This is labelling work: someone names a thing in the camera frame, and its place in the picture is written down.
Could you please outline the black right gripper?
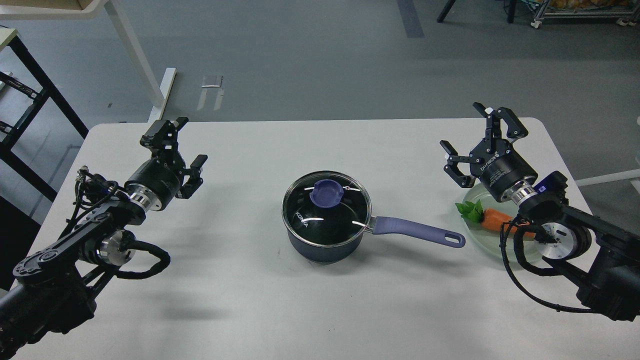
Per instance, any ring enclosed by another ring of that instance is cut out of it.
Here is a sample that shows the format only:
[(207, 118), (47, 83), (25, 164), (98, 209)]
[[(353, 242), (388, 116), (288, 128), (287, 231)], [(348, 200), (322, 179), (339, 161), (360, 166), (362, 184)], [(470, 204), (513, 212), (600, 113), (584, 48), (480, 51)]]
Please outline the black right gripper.
[[(518, 182), (532, 185), (538, 173), (526, 160), (514, 150), (512, 143), (529, 135), (528, 130), (516, 114), (507, 107), (493, 109), (480, 102), (474, 102), (476, 109), (486, 119), (485, 135), (471, 151), (472, 156), (461, 156), (446, 140), (439, 145), (446, 152), (446, 165), (443, 170), (461, 188), (472, 188), (476, 178), (497, 202), (510, 199), (505, 192)], [(502, 134), (502, 122), (507, 126), (506, 137)], [(470, 164), (471, 174), (464, 174), (459, 164)]]

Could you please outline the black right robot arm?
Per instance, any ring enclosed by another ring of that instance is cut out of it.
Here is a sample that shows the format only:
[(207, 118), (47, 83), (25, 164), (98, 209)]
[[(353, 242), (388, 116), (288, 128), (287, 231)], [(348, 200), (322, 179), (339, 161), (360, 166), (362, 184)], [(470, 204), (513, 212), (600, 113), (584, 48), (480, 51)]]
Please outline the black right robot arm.
[[(466, 156), (446, 140), (444, 171), (462, 188), (476, 180), (499, 203), (518, 207), (514, 219), (500, 224), (499, 249), (510, 280), (533, 301), (556, 312), (597, 313), (612, 321), (633, 321), (639, 315), (639, 237), (578, 208), (566, 198), (568, 179), (553, 171), (538, 174), (514, 148), (528, 130), (509, 108), (474, 109), (486, 119), (482, 140)], [(506, 250), (513, 235), (519, 266), (540, 277), (563, 276), (577, 287), (582, 307), (554, 304), (534, 296), (518, 281)]]

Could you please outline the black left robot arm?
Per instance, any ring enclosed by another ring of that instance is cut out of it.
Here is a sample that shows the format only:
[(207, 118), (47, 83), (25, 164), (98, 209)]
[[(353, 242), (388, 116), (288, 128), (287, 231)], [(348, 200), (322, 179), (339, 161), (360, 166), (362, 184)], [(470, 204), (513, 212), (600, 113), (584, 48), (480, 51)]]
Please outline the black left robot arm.
[(207, 155), (186, 166), (179, 152), (178, 133), (188, 121), (154, 121), (140, 139), (151, 156), (123, 186), (86, 166), (78, 169), (66, 228), (14, 267), (17, 285), (1, 298), (3, 360), (48, 332), (66, 334), (92, 319), (112, 278), (145, 280), (170, 265), (166, 250), (137, 240), (127, 226), (139, 226), (172, 199), (189, 199), (202, 185)]

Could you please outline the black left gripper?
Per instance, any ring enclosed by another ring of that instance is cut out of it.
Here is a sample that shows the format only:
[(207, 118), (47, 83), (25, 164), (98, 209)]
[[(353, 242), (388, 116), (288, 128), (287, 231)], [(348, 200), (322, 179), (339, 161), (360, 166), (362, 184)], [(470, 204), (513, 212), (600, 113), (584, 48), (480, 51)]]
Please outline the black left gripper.
[(197, 155), (189, 168), (185, 168), (185, 160), (178, 150), (178, 132), (188, 122), (188, 117), (155, 120), (141, 136), (139, 143), (151, 152), (151, 158), (128, 178), (125, 189), (133, 194), (144, 187), (155, 194), (158, 205), (151, 206), (150, 210), (164, 210), (176, 194), (178, 199), (189, 199), (204, 183), (202, 167), (208, 155)]

